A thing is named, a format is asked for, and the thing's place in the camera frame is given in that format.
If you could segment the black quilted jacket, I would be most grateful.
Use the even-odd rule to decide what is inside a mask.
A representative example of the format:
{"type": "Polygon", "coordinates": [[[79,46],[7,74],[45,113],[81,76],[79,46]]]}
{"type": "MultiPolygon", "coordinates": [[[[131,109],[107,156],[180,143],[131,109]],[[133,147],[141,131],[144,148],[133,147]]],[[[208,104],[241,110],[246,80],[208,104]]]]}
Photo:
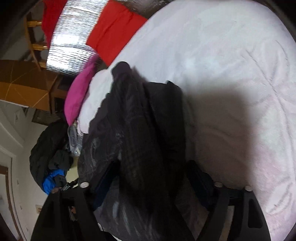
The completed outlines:
{"type": "Polygon", "coordinates": [[[78,162],[94,214],[120,240],[195,240],[213,180],[191,158],[181,89],[147,82],[119,62],[78,162]]]}

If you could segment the blue jacket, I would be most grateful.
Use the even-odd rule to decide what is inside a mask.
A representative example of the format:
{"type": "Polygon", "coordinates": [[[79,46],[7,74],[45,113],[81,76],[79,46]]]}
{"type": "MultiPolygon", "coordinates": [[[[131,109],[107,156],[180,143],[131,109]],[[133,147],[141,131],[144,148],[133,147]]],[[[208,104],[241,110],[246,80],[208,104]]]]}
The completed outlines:
{"type": "Polygon", "coordinates": [[[51,172],[43,182],[43,191],[49,195],[54,188],[63,188],[66,185],[65,171],[58,169],[51,172]]]}

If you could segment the black puffer coat pile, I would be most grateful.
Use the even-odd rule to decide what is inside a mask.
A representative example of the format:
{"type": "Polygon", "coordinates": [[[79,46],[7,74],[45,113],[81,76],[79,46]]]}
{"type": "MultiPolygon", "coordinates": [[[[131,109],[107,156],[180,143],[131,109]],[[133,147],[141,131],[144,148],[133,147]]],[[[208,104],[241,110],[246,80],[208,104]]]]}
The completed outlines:
{"type": "Polygon", "coordinates": [[[31,150],[30,172],[41,189],[51,174],[61,171],[65,176],[73,164],[67,130],[68,124],[62,119],[49,124],[31,150]]]}

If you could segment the grey garment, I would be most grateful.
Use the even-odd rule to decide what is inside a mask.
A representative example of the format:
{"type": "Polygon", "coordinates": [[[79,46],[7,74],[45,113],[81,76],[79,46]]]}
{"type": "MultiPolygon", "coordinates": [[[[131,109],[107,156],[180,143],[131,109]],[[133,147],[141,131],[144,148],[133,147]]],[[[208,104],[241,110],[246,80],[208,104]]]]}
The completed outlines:
{"type": "Polygon", "coordinates": [[[68,127],[69,149],[73,157],[79,157],[82,150],[83,136],[78,132],[77,121],[68,127]]]}

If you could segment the pink pillow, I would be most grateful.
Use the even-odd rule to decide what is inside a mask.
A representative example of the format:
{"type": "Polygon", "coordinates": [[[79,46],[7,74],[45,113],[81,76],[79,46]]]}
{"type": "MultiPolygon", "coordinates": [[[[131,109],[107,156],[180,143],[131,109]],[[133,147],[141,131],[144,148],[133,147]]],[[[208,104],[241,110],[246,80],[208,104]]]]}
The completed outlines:
{"type": "Polygon", "coordinates": [[[79,112],[86,96],[89,84],[96,73],[97,55],[89,58],[83,70],[75,77],[65,99],[64,114],[70,126],[79,116],[79,112]]]}

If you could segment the silver foil insulation panel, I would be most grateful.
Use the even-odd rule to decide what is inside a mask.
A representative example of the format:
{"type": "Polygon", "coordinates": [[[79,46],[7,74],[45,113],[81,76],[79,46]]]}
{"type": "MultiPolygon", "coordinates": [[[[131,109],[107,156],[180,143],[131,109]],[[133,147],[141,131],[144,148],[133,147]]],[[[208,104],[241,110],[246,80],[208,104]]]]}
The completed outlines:
{"type": "Polygon", "coordinates": [[[95,51],[86,45],[107,1],[71,0],[56,24],[46,61],[50,71],[77,75],[95,51]]]}

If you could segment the white bed sheet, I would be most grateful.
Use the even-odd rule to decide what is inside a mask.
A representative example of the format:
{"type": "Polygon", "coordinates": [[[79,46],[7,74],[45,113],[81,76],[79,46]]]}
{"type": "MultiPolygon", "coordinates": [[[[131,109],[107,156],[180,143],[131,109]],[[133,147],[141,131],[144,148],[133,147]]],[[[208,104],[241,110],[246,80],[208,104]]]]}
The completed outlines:
{"type": "Polygon", "coordinates": [[[191,158],[215,182],[250,187],[270,240],[295,225],[295,40],[255,1],[173,1],[93,77],[78,116],[84,136],[126,62],[183,94],[191,158]]]}

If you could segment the red square cushion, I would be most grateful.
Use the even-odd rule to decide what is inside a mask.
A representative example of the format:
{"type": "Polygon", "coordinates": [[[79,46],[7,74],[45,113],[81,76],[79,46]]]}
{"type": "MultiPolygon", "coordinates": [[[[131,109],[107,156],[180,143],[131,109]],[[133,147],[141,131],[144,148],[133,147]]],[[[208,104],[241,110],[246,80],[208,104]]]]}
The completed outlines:
{"type": "Polygon", "coordinates": [[[109,66],[147,19],[117,1],[108,1],[86,45],[109,66]]]}

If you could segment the large red cushion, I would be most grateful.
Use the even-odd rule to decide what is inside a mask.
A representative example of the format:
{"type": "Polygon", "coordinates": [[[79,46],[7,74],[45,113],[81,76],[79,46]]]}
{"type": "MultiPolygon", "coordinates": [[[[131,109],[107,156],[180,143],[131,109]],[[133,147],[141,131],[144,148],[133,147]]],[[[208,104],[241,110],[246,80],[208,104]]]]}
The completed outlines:
{"type": "Polygon", "coordinates": [[[51,45],[53,32],[67,0],[44,0],[42,30],[46,37],[48,48],[51,45]]]}

